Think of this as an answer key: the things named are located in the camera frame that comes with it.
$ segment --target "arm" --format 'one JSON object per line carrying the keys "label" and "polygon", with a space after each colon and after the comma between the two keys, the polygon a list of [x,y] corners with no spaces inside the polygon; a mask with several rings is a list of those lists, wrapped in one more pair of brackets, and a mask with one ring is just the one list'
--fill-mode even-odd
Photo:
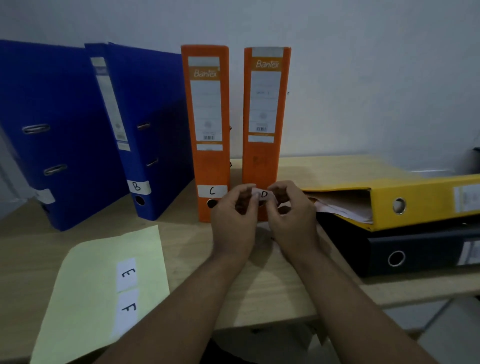
{"label": "arm", "polygon": [[319,248],[316,210],[291,181],[269,187],[291,210],[281,216],[267,201],[275,239],[297,271],[344,364],[436,361],[390,319]]}
{"label": "arm", "polygon": [[[198,363],[223,300],[255,242],[258,197],[240,185],[212,210],[213,251],[191,276],[113,344],[96,364]],[[243,208],[244,215],[236,211]]]}

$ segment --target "wooden table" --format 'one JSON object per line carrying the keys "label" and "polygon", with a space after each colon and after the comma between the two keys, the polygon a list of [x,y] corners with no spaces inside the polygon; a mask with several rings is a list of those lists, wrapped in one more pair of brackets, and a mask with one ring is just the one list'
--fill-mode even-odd
{"label": "wooden table", "polygon": [[[232,185],[241,180],[241,160],[232,160]],[[278,179],[300,187],[411,178],[367,156],[281,158]],[[137,217],[126,196],[78,226],[58,232],[35,201],[0,221],[0,361],[28,357],[62,260],[78,243],[158,225],[170,289],[180,285],[209,255],[210,225],[197,221],[195,184],[190,183],[157,221]],[[281,253],[257,234],[258,246],[233,283],[216,328],[308,319],[314,307]],[[322,232],[329,244],[328,237]],[[331,257],[381,307],[480,293],[480,268],[465,267],[361,281],[332,246]]]}

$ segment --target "yellow binder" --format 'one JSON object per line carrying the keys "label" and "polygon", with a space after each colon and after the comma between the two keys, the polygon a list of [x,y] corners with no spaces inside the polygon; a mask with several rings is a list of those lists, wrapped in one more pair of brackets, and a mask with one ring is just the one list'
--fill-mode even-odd
{"label": "yellow binder", "polygon": [[389,179],[303,186],[304,192],[364,191],[370,195],[372,224],[345,220],[369,231],[480,214],[480,174]]}

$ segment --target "yellow paper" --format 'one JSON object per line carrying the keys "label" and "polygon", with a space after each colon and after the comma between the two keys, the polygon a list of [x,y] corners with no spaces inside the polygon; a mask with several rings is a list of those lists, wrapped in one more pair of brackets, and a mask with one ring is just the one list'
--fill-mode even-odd
{"label": "yellow paper", "polygon": [[138,320],[169,294],[158,227],[72,248],[60,267],[32,364],[64,364],[113,343],[117,263],[135,258]]}

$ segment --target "binder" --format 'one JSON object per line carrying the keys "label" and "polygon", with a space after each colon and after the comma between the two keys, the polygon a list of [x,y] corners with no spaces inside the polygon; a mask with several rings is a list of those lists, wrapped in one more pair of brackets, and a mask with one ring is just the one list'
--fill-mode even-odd
{"label": "binder", "polygon": [[184,45],[181,53],[198,219],[210,222],[210,209],[230,187],[228,47]]}
{"label": "binder", "polygon": [[128,193],[84,48],[2,40],[0,79],[2,133],[54,228]]}
{"label": "binder", "polygon": [[[266,189],[276,181],[291,48],[245,49],[242,182]],[[266,221],[265,207],[259,220]]]}
{"label": "binder", "polygon": [[480,174],[302,187],[304,192],[366,193],[372,223],[344,218],[369,231],[480,214]]}
{"label": "binder", "polygon": [[360,277],[480,263],[480,216],[370,232],[329,213],[317,220]]}
{"label": "binder", "polygon": [[139,217],[156,220],[193,179],[181,55],[85,44]]}

